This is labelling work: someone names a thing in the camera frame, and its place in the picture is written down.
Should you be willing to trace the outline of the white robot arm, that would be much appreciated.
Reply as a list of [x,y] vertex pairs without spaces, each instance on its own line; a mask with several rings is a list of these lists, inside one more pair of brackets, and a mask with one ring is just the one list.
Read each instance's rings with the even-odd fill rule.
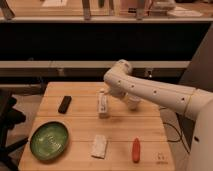
[[112,96],[126,94],[169,108],[195,121],[187,171],[213,171],[213,93],[190,86],[136,78],[126,60],[117,61],[105,74]]

